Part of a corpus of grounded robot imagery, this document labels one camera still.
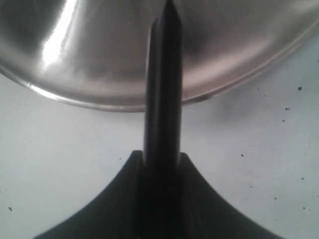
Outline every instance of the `white table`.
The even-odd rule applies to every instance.
[[[65,105],[0,77],[0,238],[33,238],[89,203],[142,149],[143,126],[144,114]],[[257,79],[184,107],[181,148],[256,222],[319,238],[319,34]]]

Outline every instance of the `metal bowl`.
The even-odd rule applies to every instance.
[[[147,39],[164,0],[2,0],[0,72],[38,93],[108,111],[144,109]],[[176,0],[183,101],[268,68],[319,21],[319,0]]]

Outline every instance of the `stainless steel bowl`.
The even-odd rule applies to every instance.
[[[144,109],[148,29],[164,0],[0,0],[0,72],[55,100]],[[319,0],[176,0],[183,100],[255,76],[319,21]]]

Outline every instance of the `white surface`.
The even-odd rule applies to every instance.
[[[288,239],[319,238],[318,60],[319,35],[258,79],[183,108],[182,150],[231,204]],[[90,202],[142,148],[143,120],[1,77],[0,239],[30,239]]]

